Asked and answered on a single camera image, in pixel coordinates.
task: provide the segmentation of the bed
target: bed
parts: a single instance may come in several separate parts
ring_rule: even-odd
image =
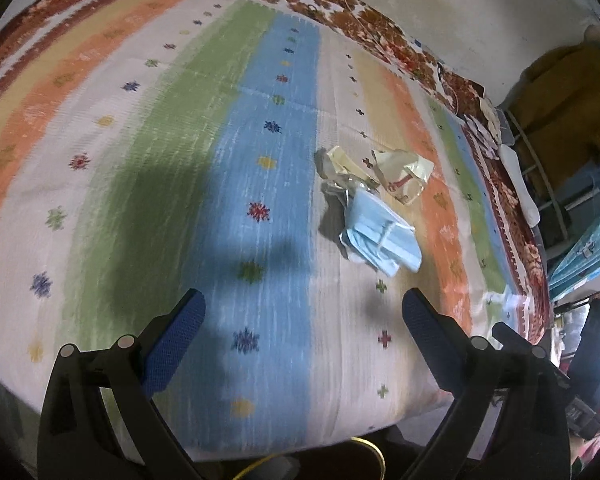
[[[406,290],[468,334],[537,342],[549,315],[509,177],[466,127],[479,93],[360,0],[40,0],[0,33],[0,383],[39,411],[62,344],[106,348],[192,287],[205,323],[154,400],[197,460],[444,402]],[[334,145],[433,161],[412,205],[381,192],[419,272],[343,257],[314,161]]]

